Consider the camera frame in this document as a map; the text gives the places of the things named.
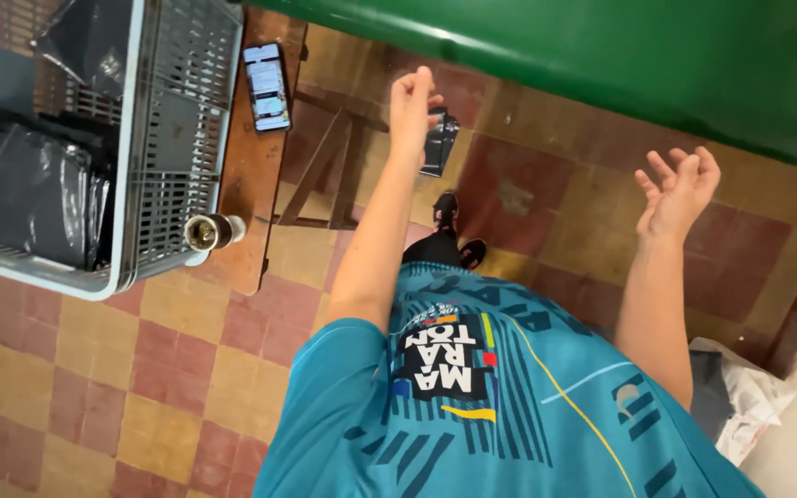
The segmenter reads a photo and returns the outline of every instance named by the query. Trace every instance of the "teal shirt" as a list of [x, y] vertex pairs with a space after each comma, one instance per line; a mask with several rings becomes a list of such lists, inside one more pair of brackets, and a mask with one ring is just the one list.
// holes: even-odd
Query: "teal shirt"
[[402, 267], [389, 335], [297, 353], [256, 497], [763, 496], [653, 379], [552, 301]]

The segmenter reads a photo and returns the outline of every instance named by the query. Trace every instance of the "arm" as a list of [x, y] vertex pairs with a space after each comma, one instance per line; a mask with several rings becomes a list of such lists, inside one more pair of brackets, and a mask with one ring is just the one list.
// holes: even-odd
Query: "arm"
[[434, 89], [427, 67], [393, 84], [390, 157], [338, 267], [327, 309], [328, 322], [362, 318], [386, 333], [414, 180], [422, 166], [423, 145], [431, 126], [428, 108], [442, 102], [442, 96], [428, 96]]
[[721, 172], [705, 147], [697, 147], [692, 155], [673, 149], [670, 158], [678, 165], [677, 173], [658, 153], [648, 153], [660, 187], [645, 172], [635, 172], [648, 207], [636, 226], [638, 252], [614, 345], [690, 409], [693, 381], [684, 330], [684, 238], [712, 199]]

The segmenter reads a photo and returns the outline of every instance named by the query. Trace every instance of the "phone screen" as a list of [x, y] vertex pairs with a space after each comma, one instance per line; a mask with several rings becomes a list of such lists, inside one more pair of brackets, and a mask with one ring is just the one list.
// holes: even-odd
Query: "phone screen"
[[287, 130], [288, 95], [285, 92], [279, 46], [270, 43], [244, 50], [245, 73], [257, 131]]

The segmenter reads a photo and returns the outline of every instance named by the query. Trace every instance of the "gray plastic basket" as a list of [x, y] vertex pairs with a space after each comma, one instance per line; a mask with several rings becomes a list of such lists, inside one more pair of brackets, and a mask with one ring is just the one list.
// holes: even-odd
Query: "gray plastic basket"
[[[0, 0], [0, 52], [32, 58], [29, 40], [61, 1]], [[183, 225], [217, 206], [242, 26], [241, 8], [222, 0], [135, 0], [121, 102], [35, 57], [35, 111], [67, 109], [120, 125], [113, 261], [85, 272], [0, 245], [0, 276], [104, 300], [197, 255]], [[5, 87], [0, 93], [15, 91]]]

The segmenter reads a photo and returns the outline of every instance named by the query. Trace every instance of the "black sneaker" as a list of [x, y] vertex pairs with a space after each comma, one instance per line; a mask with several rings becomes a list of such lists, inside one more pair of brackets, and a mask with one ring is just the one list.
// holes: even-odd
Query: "black sneaker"
[[481, 238], [473, 238], [459, 248], [459, 266], [472, 271], [482, 264], [484, 256], [488, 254], [488, 244]]
[[433, 232], [443, 231], [452, 239], [457, 240], [458, 213], [457, 196], [447, 190], [438, 197], [436, 204], [432, 206]]

